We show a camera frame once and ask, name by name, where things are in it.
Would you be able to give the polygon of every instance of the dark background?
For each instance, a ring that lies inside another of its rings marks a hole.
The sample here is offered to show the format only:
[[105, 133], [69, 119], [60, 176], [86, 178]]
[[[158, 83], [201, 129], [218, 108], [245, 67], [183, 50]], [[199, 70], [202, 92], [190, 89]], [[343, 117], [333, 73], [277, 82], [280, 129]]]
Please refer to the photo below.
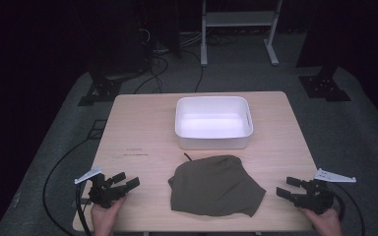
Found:
[[[107, 46], [107, 51], [115, 46], [99, 36], [128, 35], [110, 34], [109, 29], [115, 25], [109, 20], [125, 20], [119, 19], [119, 15], [102, 19], [100, 10], [110, 1], [99, 3], [96, 6], [91, 0], [0, 1], [0, 219], [67, 93], [88, 70], [89, 58], [97, 54], [95, 45]], [[133, 9], [128, 13], [135, 11], [137, 24], [152, 28], [154, 37], [169, 47], [176, 49], [175, 30], [200, 29], [201, 1], [146, 1], [144, 8], [141, 3], [133, 1]], [[208, 7], [266, 10], [274, 4], [275, 1], [215, 0], [209, 1]], [[299, 67], [320, 66], [327, 58], [339, 59], [339, 65], [358, 78], [378, 108], [378, 1], [285, 0], [278, 31], [294, 30], [309, 30]], [[121, 50], [124, 49], [102, 53], [123, 64], [127, 58], [140, 60], [144, 56], [132, 57]]]

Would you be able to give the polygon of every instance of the black equipment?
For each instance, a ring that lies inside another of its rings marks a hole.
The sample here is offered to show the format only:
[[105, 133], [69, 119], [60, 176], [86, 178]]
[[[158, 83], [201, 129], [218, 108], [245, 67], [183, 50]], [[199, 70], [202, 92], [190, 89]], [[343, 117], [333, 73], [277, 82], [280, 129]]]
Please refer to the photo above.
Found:
[[90, 200], [101, 207], [110, 208], [112, 201], [124, 198], [126, 193], [140, 185], [140, 180], [136, 177], [125, 183], [125, 185], [111, 188], [112, 184], [116, 184], [125, 178], [124, 172], [119, 173], [106, 181], [103, 174], [99, 173], [96, 176], [93, 176], [90, 179], [93, 183], [91, 190], [89, 191]]
[[276, 194], [283, 199], [293, 202], [295, 207], [308, 208], [316, 214], [322, 214], [333, 206], [336, 194], [327, 188], [327, 182], [323, 180], [314, 179], [306, 182], [287, 177], [286, 183], [295, 187], [302, 187], [306, 190], [306, 195], [300, 195], [277, 188]]

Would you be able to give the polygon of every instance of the shelf leg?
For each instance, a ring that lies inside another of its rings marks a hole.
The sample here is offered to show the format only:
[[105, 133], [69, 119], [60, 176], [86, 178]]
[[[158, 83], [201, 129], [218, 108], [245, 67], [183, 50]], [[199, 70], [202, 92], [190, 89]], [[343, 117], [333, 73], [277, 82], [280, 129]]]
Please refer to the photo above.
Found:
[[272, 43], [273, 43], [273, 39], [275, 38], [275, 32], [276, 32], [276, 27], [278, 26], [279, 15], [281, 14], [282, 2], [283, 0], [278, 1], [278, 6], [276, 7], [275, 13], [273, 14], [272, 26], [270, 28], [269, 38], [266, 38], [264, 40], [270, 60], [272, 62], [272, 65], [274, 66], [279, 65], [279, 60], [278, 60], [278, 57], [276, 56], [275, 50], [273, 49]]
[[207, 54], [207, 1], [202, 2], [202, 42], [201, 42], [201, 66], [208, 66]]

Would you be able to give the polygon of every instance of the finger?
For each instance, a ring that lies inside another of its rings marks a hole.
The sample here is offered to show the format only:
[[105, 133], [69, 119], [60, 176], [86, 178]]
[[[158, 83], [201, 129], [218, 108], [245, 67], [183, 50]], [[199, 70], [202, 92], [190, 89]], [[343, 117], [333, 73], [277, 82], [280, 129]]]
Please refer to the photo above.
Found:
[[121, 206], [124, 204], [125, 199], [126, 199], [126, 198], [124, 197], [124, 198], [121, 198], [121, 199], [115, 201], [115, 202], [113, 203], [113, 205], [112, 205], [113, 209], [115, 209], [115, 210], [119, 210], [119, 209], [121, 208]]

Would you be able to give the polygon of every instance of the white metal shelf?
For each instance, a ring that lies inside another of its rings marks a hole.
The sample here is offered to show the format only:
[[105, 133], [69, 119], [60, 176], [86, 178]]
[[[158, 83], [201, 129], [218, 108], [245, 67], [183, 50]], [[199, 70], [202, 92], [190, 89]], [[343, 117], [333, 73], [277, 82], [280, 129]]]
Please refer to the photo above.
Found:
[[278, 57], [273, 49], [273, 39], [278, 25], [283, 0], [278, 0], [275, 11], [261, 12], [207, 12], [206, 0], [202, 6], [202, 43], [201, 43], [201, 65], [208, 65], [207, 54], [207, 27], [254, 27], [270, 26], [269, 37], [264, 39], [272, 65], [279, 65]]

